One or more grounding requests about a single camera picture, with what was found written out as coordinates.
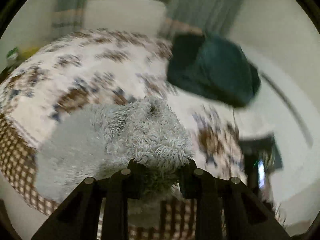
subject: fuzzy fabric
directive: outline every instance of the fuzzy fabric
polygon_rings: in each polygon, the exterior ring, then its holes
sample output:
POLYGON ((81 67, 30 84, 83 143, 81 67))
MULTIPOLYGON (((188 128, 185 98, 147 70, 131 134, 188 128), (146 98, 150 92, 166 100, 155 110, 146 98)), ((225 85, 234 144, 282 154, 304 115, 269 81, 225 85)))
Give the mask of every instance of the fuzzy fabric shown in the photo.
POLYGON ((148 168, 143 197, 148 202, 170 194, 177 169, 191 157, 189 135, 162 99, 87 106, 42 145, 35 186, 61 203, 86 177, 107 178, 134 158, 148 168))

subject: dark green fabric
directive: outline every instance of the dark green fabric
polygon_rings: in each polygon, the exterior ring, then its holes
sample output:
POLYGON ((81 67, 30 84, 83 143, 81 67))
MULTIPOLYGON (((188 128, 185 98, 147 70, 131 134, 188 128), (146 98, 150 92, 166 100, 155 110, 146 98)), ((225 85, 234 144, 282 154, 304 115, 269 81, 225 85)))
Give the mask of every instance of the dark green fabric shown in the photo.
POLYGON ((217 35, 177 36, 167 79, 183 90, 234 107, 247 105, 260 87, 257 69, 241 48, 217 35))

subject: curtain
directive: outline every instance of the curtain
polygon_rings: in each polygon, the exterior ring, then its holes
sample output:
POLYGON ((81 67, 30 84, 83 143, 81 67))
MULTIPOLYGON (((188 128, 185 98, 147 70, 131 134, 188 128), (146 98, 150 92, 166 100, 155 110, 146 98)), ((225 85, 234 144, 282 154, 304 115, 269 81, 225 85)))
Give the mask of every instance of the curtain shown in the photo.
POLYGON ((166 38, 177 32, 215 32, 225 35, 243 0, 170 0, 161 31, 166 38))
POLYGON ((79 31, 86 0, 57 0, 53 16, 53 39, 79 31))

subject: bed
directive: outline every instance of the bed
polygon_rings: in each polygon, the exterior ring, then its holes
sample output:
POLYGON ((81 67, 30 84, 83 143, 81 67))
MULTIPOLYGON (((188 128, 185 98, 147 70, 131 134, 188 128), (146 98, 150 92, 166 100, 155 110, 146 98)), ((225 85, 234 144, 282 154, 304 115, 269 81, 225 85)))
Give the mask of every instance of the bed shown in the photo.
MULTIPOLYGON (((169 84, 170 56, 171 43, 164 39, 84 30, 42 47, 2 82, 0 169, 28 205, 46 215, 59 205, 34 187, 37 151, 57 125, 87 104, 123 105, 146 95, 166 100, 189 131, 199 168, 246 182, 232 109, 169 84)), ((159 225, 130 225, 129 237, 192 238, 195 211, 195 200, 163 201, 159 225)))

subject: black object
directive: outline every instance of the black object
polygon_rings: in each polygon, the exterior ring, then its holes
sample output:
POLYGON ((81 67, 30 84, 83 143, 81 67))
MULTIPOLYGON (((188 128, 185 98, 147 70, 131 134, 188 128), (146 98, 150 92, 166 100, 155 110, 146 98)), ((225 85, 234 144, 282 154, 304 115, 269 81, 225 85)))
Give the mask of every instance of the black object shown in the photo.
POLYGON ((260 87, 257 69, 241 48, 209 33, 175 37, 167 79, 185 91, 234 107, 246 106, 260 87))
MULTIPOLYGON (((106 197, 101 239, 127 240, 127 198, 140 198, 145 167, 130 161, 128 168, 111 178, 86 178, 52 213, 32 240, 94 240, 102 198, 106 197)), ((221 240, 221 209, 225 213, 227 239, 287 240, 290 237, 239 178, 214 178, 197 169, 193 160, 180 170, 185 198, 197 199, 195 240, 221 240)))

